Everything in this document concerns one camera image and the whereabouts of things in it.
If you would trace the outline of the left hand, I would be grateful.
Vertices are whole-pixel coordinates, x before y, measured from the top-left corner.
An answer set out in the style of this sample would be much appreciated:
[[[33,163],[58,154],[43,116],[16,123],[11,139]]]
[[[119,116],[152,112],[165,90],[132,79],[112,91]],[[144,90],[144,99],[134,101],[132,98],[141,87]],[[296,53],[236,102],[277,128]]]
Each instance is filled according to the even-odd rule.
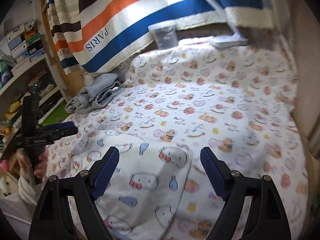
[[[23,149],[18,149],[16,151],[17,154],[17,161],[20,166],[20,176],[23,177],[25,180],[29,180],[29,171],[33,170],[31,166],[30,159],[25,154]],[[36,178],[45,181],[46,173],[47,173],[47,166],[48,166],[48,155],[49,152],[47,149],[39,156],[39,163],[35,166],[33,175]]]

